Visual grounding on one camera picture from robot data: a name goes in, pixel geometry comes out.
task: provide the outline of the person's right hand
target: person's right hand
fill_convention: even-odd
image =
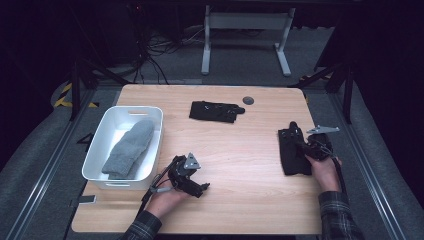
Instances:
[[[339,177],[333,160],[328,157],[322,161],[317,161],[307,155],[305,155],[305,157],[312,165],[312,175],[321,186],[321,190],[323,192],[340,192]]]

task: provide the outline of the person's left hand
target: person's left hand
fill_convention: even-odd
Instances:
[[[159,182],[162,182],[166,179],[168,179],[168,174],[165,174],[165,176],[163,176]],[[165,181],[159,185],[159,188],[165,187],[172,188],[172,183],[170,181]],[[189,194],[183,191],[177,191],[175,189],[171,189],[170,191],[166,192],[154,193],[150,199],[150,203],[146,207],[146,211],[160,219],[189,197]]]

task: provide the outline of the wooden table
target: wooden table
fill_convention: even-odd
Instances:
[[[242,99],[253,97],[254,104]],[[238,104],[246,109],[234,124],[190,119],[192,101]],[[277,131],[296,121],[306,136],[314,128],[298,89],[228,86],[127,85],[122,106],[157,106],[164,112],[158,169],[192,152],[202,168],[192,180],[211,183],[163,219],[161,233],[319,234],[319,186],[310,176],[285,176]],[[72,223],[76,232],[124,232],[144,191],[101,190],[88,183]]]

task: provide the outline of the dark background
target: dark background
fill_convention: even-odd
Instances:
[[[358,41],[358,47],[345,48],[355,52],[355,81],[402,176],[423,206],[424,24],[420,14],[424,8],[415,1],[366,2],[369,6],[358,12],[361,20],[350,23],[360,28],[361,37],[345,30],[327,46],[327,64],[342,60],[345,52],[340,47]],[[178,41],[185,27],[202,24],[203,9],[150,6],[143,8],[142,21]],[[341,13],[299,8],[293,26],[331,27]],[[106,67],[134,61],[137,45],[126,4],[63,0],[2,4],[1,169],[51,113],[51,95],[67,80],[79,55]]]

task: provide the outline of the human arm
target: human arm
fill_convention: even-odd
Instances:
[[[340,191],[339,177],[331,158],[317,161],[306,156],[312,165],[312,175],[321,187],[319,204],[322,221],[322,239],[364,239],[362,231],[352,218],[349,200]]]
[[[160,188],[172,187],[171,182],[165,181]],[[162,222],[160,219],[171,212],[189,195],[175,189],[154,193],[146,209],[137,215],[121,239],[152,240],[156,236]]]

